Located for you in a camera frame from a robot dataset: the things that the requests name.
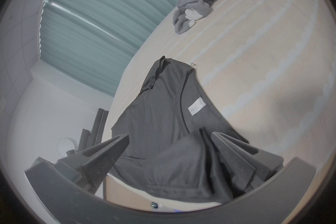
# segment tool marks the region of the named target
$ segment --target white tag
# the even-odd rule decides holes
[[[206,103],[200,97],[195,101],[195,103],[193,103],[191,106],[189,106],[188,109],[189,109],[189,112],[191,113],[191,115],[193,116],[198,111],[200,111],[204,106],[206,106]]]

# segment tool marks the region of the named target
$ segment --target mattress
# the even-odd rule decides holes
[[[336,27],[325,1],[216,0],[181,35],[174,11],[125,69],[103,141],[165,55],[194,66],[212,103],[251,145],[320,171],[336,146]]]

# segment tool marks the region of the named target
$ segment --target green curtain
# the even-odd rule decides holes
[[[176,0],[47,0],[41,59],[114,96],[137,50]]]

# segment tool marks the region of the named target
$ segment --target beige bedsheet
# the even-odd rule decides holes
[[[324,0],[217,0],[177,35],[172,11],[124,71],[103,134],[155,60],[195,64],[216,108],[250,144],[319,171],[335,149],[335,22]]]

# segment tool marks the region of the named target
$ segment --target bed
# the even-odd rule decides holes
[[[194,65],[212,103],[251,145],[283,156],[284,165],[298,156],[318,177],[336,146],[336,27],[325,1],[216,0],[181,35],[174,11],[125,69],[103,141],[165,55]]]

